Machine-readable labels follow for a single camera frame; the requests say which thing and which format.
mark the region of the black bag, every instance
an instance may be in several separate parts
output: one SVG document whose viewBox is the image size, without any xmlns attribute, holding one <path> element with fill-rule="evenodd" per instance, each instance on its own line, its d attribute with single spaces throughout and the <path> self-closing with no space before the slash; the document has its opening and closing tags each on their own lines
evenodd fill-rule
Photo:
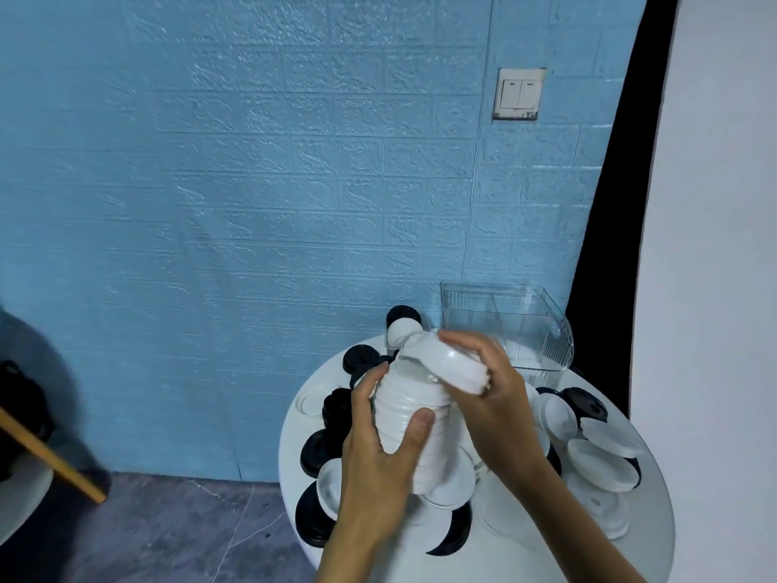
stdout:
<svg viewBox="0 0 777 583">
<path fill-rule="evenodd" d="M 53 420 L 43 389 L 9 360 L 0 363 L 0 407 L 39 439 L 51 436 Z M 0 481 L 11 477 L 11 465 L 22 452 L 24 447 L 0 430 Z"/>
</svg>

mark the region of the wall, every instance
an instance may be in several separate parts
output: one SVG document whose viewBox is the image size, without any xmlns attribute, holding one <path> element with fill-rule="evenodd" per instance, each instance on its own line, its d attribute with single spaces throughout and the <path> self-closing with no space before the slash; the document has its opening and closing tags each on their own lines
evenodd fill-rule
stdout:
<svg viewBox="0 0 777 583">
<path fill-rule="evenodd" d="M 777 560 L 775 0 L 681 0 L 647 203 L 632 419 L 666 477 L 670 581 Z"/>
<path fill-rule="evenodd" d="M 110 468 L 275 480 L 392 304 L 566 301 L 644 0 L 0 4 L 2 300 L 55 405 Z M 499 66 L 548 68 L 539 122 L 491 124 Z"/>
</svg>

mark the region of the table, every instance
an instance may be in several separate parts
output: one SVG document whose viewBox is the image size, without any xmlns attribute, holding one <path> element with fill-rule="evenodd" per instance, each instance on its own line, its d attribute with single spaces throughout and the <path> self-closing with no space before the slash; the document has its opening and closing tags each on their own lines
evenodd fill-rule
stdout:
<svg viewBox="0 0 777 583">
<path fill-rule="evenodd" d="M 0 544 L 27 521 L 51 485 L 53 472 L 28 452 L 14 463 L 13 474 L 0 483 Z"/>
<path fill-rule="evenodd" d="M 379 353 L 385 353 L 383 335 L 362 343 L 373 346 Z M 338 353 L 314 372 L 299 393 L 325 385 L 335 389 L 347 387 L 349 376 L 343 370 L 345 351 Z M 596 395 L 607 407 L 608 422 L 636 434 L 636 430 L 615 405 L 596 388 L 571 371 L 566 371 L 558 388 L 577 386 Z M 306 440 L 315 431 L 323 429 L 320 417 L 306 417 L 297 411 L 292 403 L 286 413 L 280 432 L 278 467 L 280 490 L 286 512 L 292 524 L 295 520 L 297 501 L 314 481 L 300 467 L 299 455 Z M 563 465 L 568 459 L 559 451 Z M 675 552 L 675 520 L 669 493 L 664 478 L 651 454 L 639 459 L 642 483 L 626 493 L 631 512 L 631 526 L 628 533 L 615 545 L 649 583 L 666 583 Z M 371 580 L 383 583 L 412 583 L 412 581 L 447 581 L 472 583 L 473 581 L 548 581 L 563 583 L 564 578 L 550 550 L 541 540 L 526 547 L 513 539 L 492 534 L 479 520 L 473 507 L 472 528 L 466 544 L 450 557 L 430 557 L 408 549 L 389 547 L 378 559 Z M 318 567 L 322 550 L 310 547 L 301 539 L 299 543 L 314 567 Z"/>
</svg>

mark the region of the forearm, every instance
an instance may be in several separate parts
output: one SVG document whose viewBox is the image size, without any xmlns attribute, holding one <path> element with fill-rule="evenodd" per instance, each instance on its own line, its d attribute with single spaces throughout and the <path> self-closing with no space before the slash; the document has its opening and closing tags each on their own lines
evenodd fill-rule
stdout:
<svg viewBox="0 0 777 583">
<path fill-rule="evenodd" d="M 535 521 L 569 583 L 645 583 L 547 462 L 505 484 Z"/>
<path fill-rule="evenodd" d="M 357 525 L 338 521 L 324 548 L 316 583 L 364 583 L 377 551 L 378 544 Z"/>
</svg>

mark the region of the hand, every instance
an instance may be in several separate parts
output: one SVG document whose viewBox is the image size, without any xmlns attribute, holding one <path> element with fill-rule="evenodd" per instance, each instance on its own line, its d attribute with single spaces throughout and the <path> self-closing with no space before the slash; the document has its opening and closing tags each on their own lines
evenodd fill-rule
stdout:
<svg viewBox="0 0 777 583">
<path fill-rule="evenodd" d="M 364 375 L 351 395 L 353 424 L 343 444 L 343 492 L 337 528 L 360 530 L 365 543 L 380 543 L 399 529 L 413 473 L 434 423 L 434 412 L 419 409 L 410 418 L 402 444 L 386 454 L 372 424 L 369 396 L 389 370 L 384 362 Z"/>
<path fill-rule="evenodd" d="M 491 387 L 482 395 L 446 385 L 459 405 L 475 450 L 491 470 L 509 487 L 518 486 L 545 456 L 537 438 L 524 378 L 512 367 L 504 349 L 477 332 L 442 331 L 440 340 L 477 352 L 488 367 Z"/>
</svg>

